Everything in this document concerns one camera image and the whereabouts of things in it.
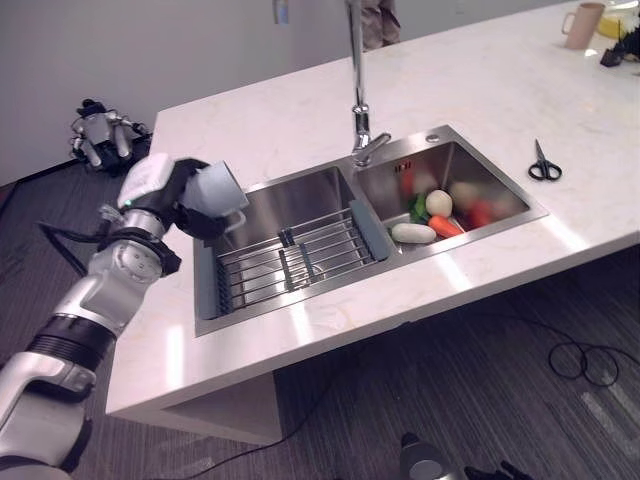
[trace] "marble countertop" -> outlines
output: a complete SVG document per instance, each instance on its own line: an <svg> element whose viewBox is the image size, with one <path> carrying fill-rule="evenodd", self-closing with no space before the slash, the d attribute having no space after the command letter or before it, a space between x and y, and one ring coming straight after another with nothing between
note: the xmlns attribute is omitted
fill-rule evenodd
<svg viewBox="0 0 640 480"><path fill-rule="evenodd" d="M640 241L640 65L562 48L575 3L365 55L374 134L449 124L549 215L195 338L192 240L166 243L181 270L151 287L116 348L107 411L162 409L329 349L555 273ZM349 59L158 114L152 150L225 160L242 186L349 153ZM527 176L534 138L564 170Z"/></svg>

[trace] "cable on floor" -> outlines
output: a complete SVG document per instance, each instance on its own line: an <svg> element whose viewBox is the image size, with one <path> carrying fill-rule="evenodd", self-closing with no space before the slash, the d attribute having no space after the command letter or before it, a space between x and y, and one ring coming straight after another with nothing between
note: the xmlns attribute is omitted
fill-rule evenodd
<svg viewBox="0 0 640 480"><path fill-rule="evenodd" d="M616 358L616 355L625 357L640 367L640 359L638 359L637 357L634 357L629 352L626 352L618 347L612 347L611 345L598 345L598 344L593 344L588 342L579 342L576 339L574 339L571 335L560 330L559 328L556 328L552 325L548 325L543 322L539 322L537 320L525 318L520 315L508 315L503 313L475 313L474 315L483 316L483 317L494 317L494 318L499 317L499 318L506 318L510 320L517 320L522 323L544 328L546 330L556 333L557 335L560 335L561 337L564 337L566 341L556 343L549 350L549 353L547 355L547 363L549 364L549 368L551 368L553 373L567 380L577 380L578 378L584 378L590 385L593 385L594 387L610 387L614 385L618 381L618 378L620 377L620 364L618 363L618 359ZM558 367L558 364L557 364L557 355L562 350L567 350L567 349L573 349L574 352L576 352L577 354L578 370L573 373L567 373L566 371L563 372ZM605 378L604 381L598 381L594 379L589 370L590 365L593 365L593 363L589 363L589 355L594 355L598 353L601 355L604 355L609 360L609 363L613 367L613 371L614 371L614 373L610 377Z"/></svg>
<svg viewBox="0 0 640 480"><path fill-rule="evenodd" d="M220 462L216 463L215 465L212 465L211 467L205 468L204 470L201 470L200 472L194 473L194 474L189 475L187 477L146 478L144 480L192 480L192 479L197 478L197 477L199 477L201 475L204 475L205 473L211 472L211 471L213 471L213 470L215 470L215 469L217 469L217 468L219 468L219 467L221 467L221 466L223 466L223 465L225 465L225 464L227 464L229 462L232 462L232 461L234 461L234 460L236 460L238 458L246 457L247 455L251 455L253 453L261 452L262 450L267 450L269 448L275 447L277 445L280 445L280 444L286 442L291 437L293 437L296 433L298 433L300 430L302 430L302 427L304 427L304 425L307 423L307 421L309 420L311 415L313 415L313 413L318 409L318 407L322 403L322 400L324 400L324 398L327 396L327 394L331 390L331 387L333 387L333 385L335 384L336 380L341 376L342 373L344 373L344 367L346 366L346 364L349 363L349 361L351 359L358 358L360 356L360 354L362 354L362 351L365 348L367 348L367 346L368 346L368 344L363 345L356 353L354 353L352 356L350 356L344 362L341 362L340 365L338 365L336 367L336 369L330 375L329 380L327 381L326 385L324 386L324 388L322 389L320 394L316 397L315 401L313 402L313 404L311 405L309 410L307 410L307 413L305 413L305 415L302 417L302 420L300 420L300 422L296 425L296 427L293 430L291 430L291 432L289 432L287 435L282 437L282 439L278 440L277 442L273 442L273 443L270 443L268 445L263 445L262 447L252 448L251 450L247 450L246 452L241 452L241 453L238 453L237 455L233 455L231 457L225 458L224 460L221 460Z"/></svg>

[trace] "mug handle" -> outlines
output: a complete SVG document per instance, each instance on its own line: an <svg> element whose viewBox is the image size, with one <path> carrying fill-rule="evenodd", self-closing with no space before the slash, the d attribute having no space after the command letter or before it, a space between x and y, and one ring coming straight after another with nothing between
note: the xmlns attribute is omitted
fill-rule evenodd
<svg viewBox="0 0 640 480"><path fill-rule="evenodd" d="M565 30L564 27L567 25L567 20L572 15L573 15L573 18L575 19L575 17L576 17L575 12L569 12L564 16L564 20L562 21L562 33L564 33L565 35L569 35L569 32L571 31L571 29Z"/></svg>
<svg viewBox="0 0 640 480"><path fill-rule="evenodd" d="M244 215L244 213L242 213L240 210L238 210L237 213L238 213L240 219L236 223L233 223L233 224L229 225L227 228L225 228L224 229L224 233L232 232L236 228L241 227L242 225L244 225L244 223L247 221L247 217Z"/></svg>

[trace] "dish rack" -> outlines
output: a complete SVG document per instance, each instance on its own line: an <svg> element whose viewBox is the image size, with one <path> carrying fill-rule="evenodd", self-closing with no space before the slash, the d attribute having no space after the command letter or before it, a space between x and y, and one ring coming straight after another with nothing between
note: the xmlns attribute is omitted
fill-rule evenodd
<svg viewBox="0 0 640 480"><path fill-rule="evenodd" d="M388 255L388 246L366 207L354 200L349 208L217 255L214 317L355 272Z"/></svg>

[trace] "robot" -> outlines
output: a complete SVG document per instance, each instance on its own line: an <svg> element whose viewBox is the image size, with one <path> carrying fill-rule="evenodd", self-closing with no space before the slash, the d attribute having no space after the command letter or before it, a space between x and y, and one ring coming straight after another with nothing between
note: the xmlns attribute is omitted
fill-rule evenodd
<svg viewBox="0 0 640 480"><path fill-rule="evenodd" d="M90 98L83 100L76 112L80 116L71 124L74 136L69 140L69 154L93 170L117 174L131 163L133 149L125 127L141 137L150 136L144 123L132 122L126 115L107 110Z"/></svg>
<svg viewBox="0 0 640 480"><path fill-rule="evenodd" d="M121 217L100 241L87 275L0 371L0 479L69 480L91 433L83 402L96 368L149 286L180 267L163 235L172 224L202 239L227 228L226 218L207 217L183 201L194 175L208 166L160 154L130 170L118 198Z"/></svg>

